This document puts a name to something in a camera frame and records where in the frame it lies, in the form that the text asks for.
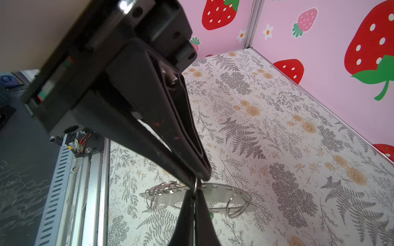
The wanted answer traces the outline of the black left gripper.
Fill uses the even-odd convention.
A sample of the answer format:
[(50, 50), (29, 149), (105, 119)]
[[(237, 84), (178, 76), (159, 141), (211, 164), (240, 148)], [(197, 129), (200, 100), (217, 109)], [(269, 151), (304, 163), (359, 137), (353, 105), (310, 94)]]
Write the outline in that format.
[[(210, 180), (211, 165), (185, 80), (175, 70), (184, 71), (197, 58), (191, 35), (178, 1), (91, 1), (22, 101), (47, 133), (74, 132), (83, 125), (193, 189), (196, 176)], [(112, 89), (88, 90), (105, 68), (123, 96)], [(129, 103), (171, 151), (132, 116)]]

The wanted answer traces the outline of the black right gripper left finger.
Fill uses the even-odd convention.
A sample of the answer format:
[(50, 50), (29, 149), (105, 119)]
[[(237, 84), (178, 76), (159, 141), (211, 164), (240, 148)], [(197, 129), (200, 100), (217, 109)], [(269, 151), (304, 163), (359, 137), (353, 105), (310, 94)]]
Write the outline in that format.
[(175, 230), (168, 246), (193, 246), (194, 219), (194, 194), (191, 190), (188, 190), (184, 196), (181, 211), (176, 222)]

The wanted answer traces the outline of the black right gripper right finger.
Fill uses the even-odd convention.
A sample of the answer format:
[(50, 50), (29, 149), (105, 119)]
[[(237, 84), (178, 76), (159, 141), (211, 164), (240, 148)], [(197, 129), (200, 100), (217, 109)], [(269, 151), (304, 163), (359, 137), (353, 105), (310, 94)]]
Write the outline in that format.
[(201, 190), (197, 190), (195, 201), (195, 246), (221, 246)]

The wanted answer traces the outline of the metal key holder plate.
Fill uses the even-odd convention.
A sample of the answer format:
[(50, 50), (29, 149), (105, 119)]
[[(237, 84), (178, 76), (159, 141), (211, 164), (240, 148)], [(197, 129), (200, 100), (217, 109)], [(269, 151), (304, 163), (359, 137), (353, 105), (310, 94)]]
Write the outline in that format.
[(148, 208), (166, 205), (180, 209), (187, 193), (190, 193), (194, 200), (197, 200), (200, 194), (209, 211), (229, 217), (238, 217), (257, 210), (250, 193), (219, 183), (203, 183), (190, 189), (180, 181), (168, 181), (147, 189), (140, 197), (145, 199)]

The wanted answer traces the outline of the silver split keyring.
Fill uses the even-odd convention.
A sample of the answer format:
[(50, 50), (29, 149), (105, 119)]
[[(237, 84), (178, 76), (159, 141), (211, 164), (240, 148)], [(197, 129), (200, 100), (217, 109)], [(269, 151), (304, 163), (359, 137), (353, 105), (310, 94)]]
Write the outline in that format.
[(194, 188), (193, 188), (193, 195), (194, 196), (196, 195), (198, 189), (199, 189), (199, 179), (196, 177)]

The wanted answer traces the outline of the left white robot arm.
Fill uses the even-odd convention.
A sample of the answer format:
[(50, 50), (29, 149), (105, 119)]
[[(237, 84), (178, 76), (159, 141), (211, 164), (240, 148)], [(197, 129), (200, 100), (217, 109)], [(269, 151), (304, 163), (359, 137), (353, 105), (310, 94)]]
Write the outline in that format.
[(22, 102), (49, 134), (92, 130), (194, 188), (212, 167), (183, 77), (191, 34), (178, 1), (1, 1), (1, 71), (38, 69)]

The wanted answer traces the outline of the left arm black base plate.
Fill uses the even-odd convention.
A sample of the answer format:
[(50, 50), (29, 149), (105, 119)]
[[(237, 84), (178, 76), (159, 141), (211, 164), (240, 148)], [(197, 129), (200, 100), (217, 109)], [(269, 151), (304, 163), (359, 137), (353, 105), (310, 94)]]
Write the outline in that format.
[(80, 131), (59, 136), (50, 136), (51, 143), (65, 147), (76, 157), (87, 157), (101, 153), (104, 149), (104, 137), (93, 131)]

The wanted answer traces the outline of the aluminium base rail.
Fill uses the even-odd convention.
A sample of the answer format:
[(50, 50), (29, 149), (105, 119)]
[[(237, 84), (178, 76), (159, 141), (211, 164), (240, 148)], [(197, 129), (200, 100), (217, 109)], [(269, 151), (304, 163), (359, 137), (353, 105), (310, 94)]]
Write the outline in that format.
[(110, 140), (103, 150), (73, 161), (64, 246), (108, 245)]

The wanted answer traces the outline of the aluminium corner frame post right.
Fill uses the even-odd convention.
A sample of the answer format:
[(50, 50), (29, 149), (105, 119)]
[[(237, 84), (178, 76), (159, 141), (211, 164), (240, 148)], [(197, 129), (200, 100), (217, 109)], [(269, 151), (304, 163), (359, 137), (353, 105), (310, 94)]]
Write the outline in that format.
[(252, 47), (253, 40), (259, 25), (259, 20), (263, 11), (264, 3), (265, 0), (255, 0), (252, 3), (251, 19), (250, 19), (249, 27), (247, 29), (247, 36), (244, 46), (245, 49)]

